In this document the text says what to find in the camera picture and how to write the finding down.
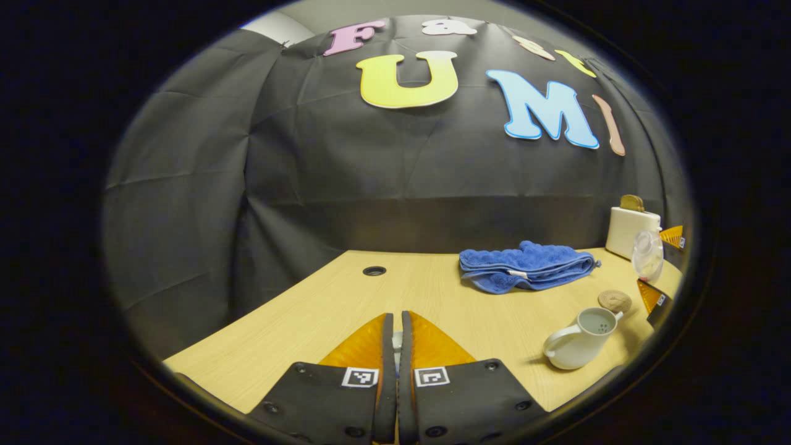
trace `clear plastic cup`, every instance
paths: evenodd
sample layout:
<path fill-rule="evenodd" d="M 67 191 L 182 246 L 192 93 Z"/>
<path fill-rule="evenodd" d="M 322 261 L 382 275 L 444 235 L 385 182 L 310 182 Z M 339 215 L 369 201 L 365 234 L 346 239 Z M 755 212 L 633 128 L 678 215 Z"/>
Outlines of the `clear plastic cup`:
<path fill-rule="evenodd" d="M 643 230 L 634 237 L 632 266 L 640 280 L 654 281 L 662 273 L 664 250 L 659 230 Z"/>

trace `letter u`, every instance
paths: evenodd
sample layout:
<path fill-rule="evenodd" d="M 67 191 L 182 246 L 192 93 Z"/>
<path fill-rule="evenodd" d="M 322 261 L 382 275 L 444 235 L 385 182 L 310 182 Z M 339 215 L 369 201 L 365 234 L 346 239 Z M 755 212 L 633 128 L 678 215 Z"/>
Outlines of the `letter u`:
<path fill-rule="evenodd" d="M 431 82 L 428 85 L 405 88 L 398 84 L 396 64 L 403 60 L 400 54 L 380 55 L 357 64 L 362 69 L 360 94 L 371 105 L 381 108 L 423 107 L 451 97 L 459 89 L 459 79 L 450 51 L 422 51 L 416 54 L 429 64 Z"/>

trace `pitcher handle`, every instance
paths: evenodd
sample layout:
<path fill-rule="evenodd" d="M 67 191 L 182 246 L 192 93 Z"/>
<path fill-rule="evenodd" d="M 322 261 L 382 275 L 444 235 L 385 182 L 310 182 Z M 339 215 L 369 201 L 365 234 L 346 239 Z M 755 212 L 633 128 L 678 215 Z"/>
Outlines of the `pitcher handle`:
<path fill-rule="evenodd" d="M 547 357 L 554 357 L 554 351 L 552 348 L 554 347 L 554 344 L 561 339 L 561 337 L 581 332 L 582 329 L 580 329 L 578 325 L 573 325 L 565 329 L 560 329 L 558 332 L 550 335 L 549 338 L 547 338 L 547 341 L 544 341 L 544 355 Z"/>

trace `white toaster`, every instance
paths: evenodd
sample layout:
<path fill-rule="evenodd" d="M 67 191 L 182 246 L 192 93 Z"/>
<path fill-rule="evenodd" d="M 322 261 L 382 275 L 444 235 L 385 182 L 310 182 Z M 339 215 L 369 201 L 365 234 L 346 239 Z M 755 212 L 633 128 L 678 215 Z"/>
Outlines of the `white toaster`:
<path fill-rule="evenodd" d="M 631 260 L 634 237 L 643 230 L 662 230 L 659 224 L 660 216 L 656 213 L 613 207 L 610 211 L 610 230 L 604 248 Z"/>

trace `white pitcher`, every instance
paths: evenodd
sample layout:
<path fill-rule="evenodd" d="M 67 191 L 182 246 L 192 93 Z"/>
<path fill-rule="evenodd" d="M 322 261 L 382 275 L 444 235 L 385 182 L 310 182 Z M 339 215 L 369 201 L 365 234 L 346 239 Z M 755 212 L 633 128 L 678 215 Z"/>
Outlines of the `white pitcher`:
<path fill-rule="evenodd" d="M 577 323 L 560 329 L 544 342 L 543 352 L 556 367 L 577 369 L 596 358 L 623 312 L 589 307 L 577 315 Z"/>

